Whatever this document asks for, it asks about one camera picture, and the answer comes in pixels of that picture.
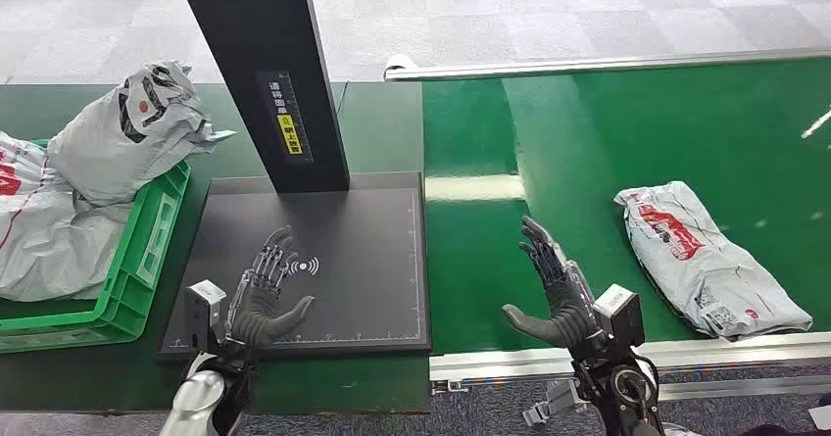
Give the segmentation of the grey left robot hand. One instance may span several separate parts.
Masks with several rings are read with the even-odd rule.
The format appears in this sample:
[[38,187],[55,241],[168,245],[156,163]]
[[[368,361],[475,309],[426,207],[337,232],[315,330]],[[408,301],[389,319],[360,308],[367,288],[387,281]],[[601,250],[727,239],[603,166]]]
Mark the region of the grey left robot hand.
[[228,309],[227,338],[252,349],[265,349],[306,320],[313,296],[302,297],[286,312],[278,310],[283,279],[297,257],[291,226],[269,235],[242,273]]

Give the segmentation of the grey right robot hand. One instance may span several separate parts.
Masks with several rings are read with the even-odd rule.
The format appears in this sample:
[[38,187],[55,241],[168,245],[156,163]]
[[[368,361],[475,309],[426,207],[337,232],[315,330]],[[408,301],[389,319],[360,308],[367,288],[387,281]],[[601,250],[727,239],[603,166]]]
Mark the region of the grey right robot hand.
[[512,304],[502,306],[511,326],[555,348],[570,349],[596,333],[593,295],[574,260],[569,259],[551,233],[535,219],[521,218],[520,232],[526,240],[519,244],[533,264],[549,308],[547,318],[528,315]]

